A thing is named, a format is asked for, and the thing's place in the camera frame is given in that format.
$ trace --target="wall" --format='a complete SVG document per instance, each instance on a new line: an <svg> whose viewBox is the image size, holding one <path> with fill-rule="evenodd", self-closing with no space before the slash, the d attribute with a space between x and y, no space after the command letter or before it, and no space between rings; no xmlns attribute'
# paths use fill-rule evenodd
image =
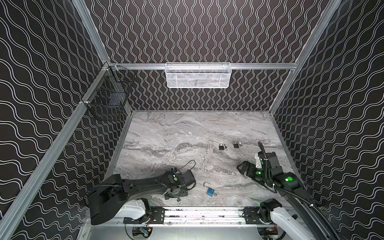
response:
<svg viewBox="0 0 384 240"><path fill-rule="evenodd" d="M168 88L164 71L139 71L128 102L139 110L269 110L289 70L232 71L228 88Z"/></svg>
<svg viewBox="0 0 384 240"><path fill-rule="evenodd" d="M103 181L125 119L101 122L84 115L12 239L76 239L85 193Z"/></svg>
<svg viewBox="0 0 384 240"><path fill-rule="evenodd" d="M0 4L2 217L103 63L72 1ZM83 196L103 180L125 119L101 122L86 112L12 239L76 239Z"/></svg>
<svg viewBox="0 0 384 240"><path fill-rule="evenodd" d="M384 1L343 0L275 119L347 239L384 239Z"/></svg>
<svg viewBox="0 0 384 240"><path fill-rule="evenodd" d="M68 0L0 1L0 217L102 63Z"/></svg>
<svg viewBox="0 0 384 240"><path fill-rule="evenodd" d="M292 63L328 0L86 0L115 63Z"/></svg>

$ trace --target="padlock shackle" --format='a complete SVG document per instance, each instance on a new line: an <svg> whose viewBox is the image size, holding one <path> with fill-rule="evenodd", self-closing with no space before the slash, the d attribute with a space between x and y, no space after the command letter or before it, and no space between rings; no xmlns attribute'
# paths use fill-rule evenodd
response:
<svg viewBox="0 0 384 240"><path fill-rule="evenodd" d="M209 187L207 187L205 184L208 184L208 185L211 185L209 182L204 182L203 183L203 186L205 187L205 188L207 188L207 189L209 189Z"/></svg>

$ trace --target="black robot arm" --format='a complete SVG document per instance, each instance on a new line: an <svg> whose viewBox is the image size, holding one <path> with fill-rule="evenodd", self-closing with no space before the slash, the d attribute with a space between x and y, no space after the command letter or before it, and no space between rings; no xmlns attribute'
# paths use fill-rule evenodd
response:
<svg viewBox="0 0 384 240"><path fill-rule="evenodd" d="M121 179L119 174L93 188L86 196L91 214L91 224L98 225L112 219L127 201L152 194L163 194L165 199L188 196L195 177L188 170L184 173L166 171L158 177L147 179Z"/></svg>

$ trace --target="mesh basket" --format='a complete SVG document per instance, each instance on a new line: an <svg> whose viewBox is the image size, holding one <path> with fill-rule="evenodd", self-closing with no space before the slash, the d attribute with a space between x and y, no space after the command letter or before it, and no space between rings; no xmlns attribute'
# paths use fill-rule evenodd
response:
<svg viewBox="0 0 384 240"><path fill-rule="evenodd" d="M169 88L227 88L230 63L166 63Z"/></svg>
<svg viewBox="0 0 384 240"><path fill-rule="evenodd" d="M87 108L97 120L119 120L127 101L126 83L116 82L108 71L91 96Z"/></svg>

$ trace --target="white wire basket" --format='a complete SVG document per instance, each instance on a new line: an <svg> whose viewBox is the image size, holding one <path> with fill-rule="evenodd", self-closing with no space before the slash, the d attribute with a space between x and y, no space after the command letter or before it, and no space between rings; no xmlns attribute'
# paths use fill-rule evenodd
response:
<svg viewBox="0 0 384 240"><path fill-rule="evenodd" d="M231 79L230 63L166 63L169 88L227 88Z"/></svg>

